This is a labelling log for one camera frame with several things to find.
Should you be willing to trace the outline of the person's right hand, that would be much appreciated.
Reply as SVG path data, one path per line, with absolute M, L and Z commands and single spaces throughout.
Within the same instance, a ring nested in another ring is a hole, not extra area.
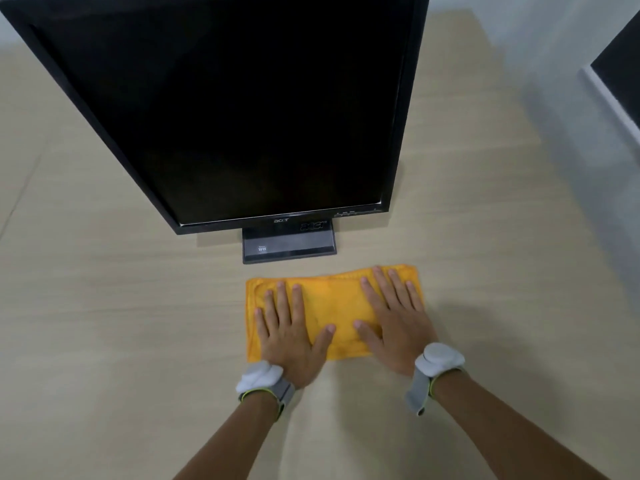
M 397 307 L 387 307 L 384 297 L 378 295 L 367 278 L 361 287 L 380 324 L 383 352 L 372 353 L 389 370 L 402 376 L 413 376 L 414 362 L 424 348 L 440 341 L 428 314 L 411 310 L 406 282 L 394 269 L 384 273 L 393 280 L 397 293 Z

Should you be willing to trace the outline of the person's left hand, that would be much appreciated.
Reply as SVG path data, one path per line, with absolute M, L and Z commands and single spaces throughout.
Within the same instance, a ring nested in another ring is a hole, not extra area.
M 276 291 L 267 290 L 261 308 L 269 329 L 269 339 L 259 340 L 260 357 L 284 369 L 284 377 L 301 390 L 309 386 L 319 375 L 326 359 L 315 359 L 309 338 L 303 293 L 295 284 L 287 290 L 291 307 L 291 320 L 278 320 Z

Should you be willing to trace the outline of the yellow cloth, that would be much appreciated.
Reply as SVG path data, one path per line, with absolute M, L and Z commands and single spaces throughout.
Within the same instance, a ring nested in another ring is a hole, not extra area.
M 353 327 L 354 321 L 363 321 L 378 336 L 381 335 L 380 324 L 360 286 L 363 277 L 366 277 L 376 293 L 381 295 L 372 268 L 324 276 L 248 280 L 245 306 L 247 361 L 255 363 L 261 359 L 254 311 L 256 308 L 264 308 L 265 293 L 268 290 L 276 293 L 277 282 L 284 282 L 287 291 L 291 291 L 293 285 L 301 286 L 308 337 L 312 344 L 325 326 L 336 326 L 334 338 L 328 348 L 329 361 L 370 355 L 370 350 Z

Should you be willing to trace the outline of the person's right forearm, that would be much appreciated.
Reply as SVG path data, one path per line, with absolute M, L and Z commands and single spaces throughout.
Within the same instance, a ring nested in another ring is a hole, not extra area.
M 465 372 L 440 375 L 431 395 L 498 480 L 609 480 Z

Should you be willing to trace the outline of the person's left forearm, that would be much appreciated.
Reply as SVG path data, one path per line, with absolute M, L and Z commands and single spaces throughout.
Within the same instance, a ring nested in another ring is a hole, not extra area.
M 251 390 L 241 398 L 173 480 L 276 480 L 299 398 L 290 394 L 284 407 L 268 389 Z

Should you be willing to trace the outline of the white grey wrist tracker band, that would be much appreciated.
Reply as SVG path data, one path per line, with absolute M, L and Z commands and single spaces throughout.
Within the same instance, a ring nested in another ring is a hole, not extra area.
M 414 362 L 411 386 L 404 400 L 412 414 L 420 417 L 432 398 L 436 380 L 449 371 L 462 371 L 466 360 L 464 355 L 443 343 L 427 345 Z
M 283 367 L 263 360 L 252 363 L 236 386 L 240 403 L 244 402 L 247 396 L 258 392 L 266 392 L 275 398 L 278 405 L 276 413 L 276 421 L 278 421 L 284 409 L 292 401 L 296 387 L 284 377 Z

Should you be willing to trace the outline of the black computer monitor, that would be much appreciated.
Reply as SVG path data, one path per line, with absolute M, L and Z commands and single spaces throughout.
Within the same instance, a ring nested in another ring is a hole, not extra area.
M 335 255 L 391 208 L 429 0 L 0 0 L 178 235 Z

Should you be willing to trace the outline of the white framed dark window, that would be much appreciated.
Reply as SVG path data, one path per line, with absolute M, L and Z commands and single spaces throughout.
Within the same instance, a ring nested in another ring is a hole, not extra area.
M 640 147 L 640 10 L 582 74 L 615 123 Z

